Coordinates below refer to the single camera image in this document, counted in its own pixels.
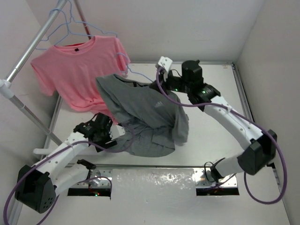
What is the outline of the silver clothes rack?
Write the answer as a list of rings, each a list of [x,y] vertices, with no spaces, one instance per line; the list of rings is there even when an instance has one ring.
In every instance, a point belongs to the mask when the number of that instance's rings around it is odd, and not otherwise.
[[[40,24],[24,0],[0,2],[0,77],[4,79],[20,58]],[[47,126],[57,95],[40,92],[36,76],[27,61],[12,81],[14,94]],[[44,133],[8,99],[0,98],[0,208],[16,184],[18,171],[35,161],[34,148],[44,146]]]

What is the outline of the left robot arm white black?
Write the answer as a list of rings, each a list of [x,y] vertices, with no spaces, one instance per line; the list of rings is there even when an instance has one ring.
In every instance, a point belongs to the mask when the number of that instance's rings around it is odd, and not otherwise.
[[[117,138],[125,133],[123,127],[101,113],[91,120],[78,124],[69,137],[43,160],[33,166],[25,165],[18,174],[15,199],[44,213],[54,204],[54,200],[74,184],[90,178],[96,165],[79,159],[70,168],[66,166],[91,145],[98,150],[106,150],[117,143]]]

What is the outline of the pink t shirt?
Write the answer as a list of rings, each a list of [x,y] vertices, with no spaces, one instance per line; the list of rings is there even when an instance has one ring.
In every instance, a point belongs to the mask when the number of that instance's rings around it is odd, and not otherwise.
[[[49,47],[30,65],[41,91],[56,91],[77,112],[102,113],[113,117],[96,87],[96,78],[127,75],[130,59],[116,37],[94,36],[78,45]]]

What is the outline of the grey t shirt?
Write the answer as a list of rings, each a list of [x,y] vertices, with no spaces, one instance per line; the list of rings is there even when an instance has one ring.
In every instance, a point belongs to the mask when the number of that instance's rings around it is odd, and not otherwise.
[[[188,115],[151,84],[113,74],[96,78],[98,92],[126,133],[111,152],[124,150],[137,157],[158,158],[188,141]]]

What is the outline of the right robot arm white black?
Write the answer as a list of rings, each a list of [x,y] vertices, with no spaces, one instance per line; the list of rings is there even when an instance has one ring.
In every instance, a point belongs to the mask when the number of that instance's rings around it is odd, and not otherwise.
[[[156,64],[154,85],[168,100],[171,91],[186,93],[189,107],[198,107],[224,127],[240,144],[243,152],[222,158],[210,167],[214,182],[234,173],[255,175],[276,155],[277,135],[274,131],[263,131],[237,113],[212,85],[204,82],[199,60],[187,60],[181,65],[181,76],[174,76],[173,61],[160,57]]]

